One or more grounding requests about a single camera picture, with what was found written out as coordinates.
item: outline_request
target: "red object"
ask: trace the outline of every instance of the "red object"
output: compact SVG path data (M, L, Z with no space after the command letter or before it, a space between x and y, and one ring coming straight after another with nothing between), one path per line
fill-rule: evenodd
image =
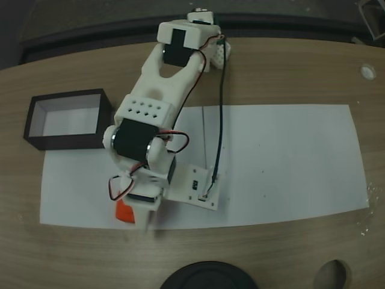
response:
M123 222L135 223L134 211L130 206L125 205L122 200L116 202L115 217Z

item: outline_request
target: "white plastic part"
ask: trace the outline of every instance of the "white plastic part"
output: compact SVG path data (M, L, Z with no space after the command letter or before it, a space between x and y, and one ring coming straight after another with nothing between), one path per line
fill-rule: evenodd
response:
M377 77L374 67L369 64L363 64L360 68L360 72L362 77L367 80L374 80Z
M226 41L226 60L229 59L231 53L231 46L229 42ZM211 58L211 63L214 65L217 69L223 68L223 60L224 60L224 53L223 53L223 45L217 45L215 54Z
M204 45L209 37L221 34L221 28L218 25L196 24L187 20L174 20L160 24L156 38L158 42L171 44L174 29L186 31L183 46L195 50L198 50Z
M167 152L163 139L155 137L150 143L146 158L151 170L165 174L170 170L174 155Z
M166 102L150 97L126 95L115 114L115 123L121 124L123 119L132 119L160 128L170 123L174 107Z
M202 22L214 24L214 13L213 12L207 11L207 9L200 9L201 11L198 11L198 10L199 9L196 9L195 12L190 12L187 14L187 20L189 22L202 21Z
M185 98L191 87L195 84L203 70L203 57L199 52L190 56L187 65L178 73L169 78L163 78L159 70L163 64L164 45L171 43L174 29L186 31L184 47L198 50L205 45L202 52L206 57L205 71L210 69L210 62L218 68L223 66L223 50L221 59L221 46L215 39L207 43L212 36L221 34L217 25L204 25L191 23L193 20L214 23L214 15L210 11L202 10L188 15L188 20L175 20L164 22L159 25L158 43L146 62L143 64L141 76L135 84L131 93L126 95L119 106L115 116L115 126L110 126L105 131L103 145L120 168L121 190L125 190L131 178L128 176L132 166L137 161L119 156L111 146L111 139L116 133L123 119L131 119L137 122L157 126L160 129L172 129L178 111L182 108ZM226 43L227 57L230 55L230 45ZM135 184L130 194L142 197L154 198L154 202L132 199L126 195L123 201L133 208L135 224L140 229L146 229L149 222L150 212L156 211L161 199L167 198L178 202L199 207L216 210L219 200L219 181L210 190L206 201L199 199L207 190L208 180L211 172L208 170L177 164L171 184L168 183L168 172L172 164L174 154L168 153L165 142L155 137L149 144L146 159L149 169L140 168L133 176Z

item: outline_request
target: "black box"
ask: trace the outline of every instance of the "black box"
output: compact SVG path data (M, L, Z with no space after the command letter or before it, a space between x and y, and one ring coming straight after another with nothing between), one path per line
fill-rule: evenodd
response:
M39 150L103 148L111 115L103 89L34 96L24 139Z

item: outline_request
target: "black round object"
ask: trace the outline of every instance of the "black round object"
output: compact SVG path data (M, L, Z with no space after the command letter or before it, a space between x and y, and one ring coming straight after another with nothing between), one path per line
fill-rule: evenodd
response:
M173 273L161 289L258 289L241 269L222 262L199 262Z

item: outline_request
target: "small hole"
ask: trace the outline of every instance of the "small hole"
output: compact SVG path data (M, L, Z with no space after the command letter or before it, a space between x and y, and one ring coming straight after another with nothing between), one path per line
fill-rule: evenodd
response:
M347 265L332 260L324 264L317 272L314 278L314 289L343 289L347 288L345 283L349 279Z
M367 80L373 80L377 77L374 67L368 64L364 64L363 66L361 66L360 72L362 77Z

